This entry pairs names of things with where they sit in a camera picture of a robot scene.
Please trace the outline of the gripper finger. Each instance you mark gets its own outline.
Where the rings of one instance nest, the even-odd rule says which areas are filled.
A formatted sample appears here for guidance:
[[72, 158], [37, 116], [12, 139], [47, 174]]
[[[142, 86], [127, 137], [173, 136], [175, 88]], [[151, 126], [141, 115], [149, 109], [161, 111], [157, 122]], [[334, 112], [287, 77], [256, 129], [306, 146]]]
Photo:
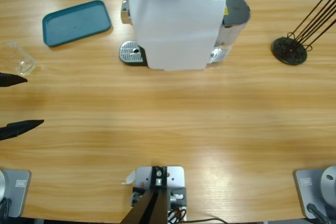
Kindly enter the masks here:
[[16, 74], [10, 73], [0, 73], [0, 87], [10, 87], [17, 84], [28, 82], [24, 77], [18, 76]]
[[22, 135], [43, 123], [44, 120], [26, 120], [9, 123], [1, 128], [1, 141]]

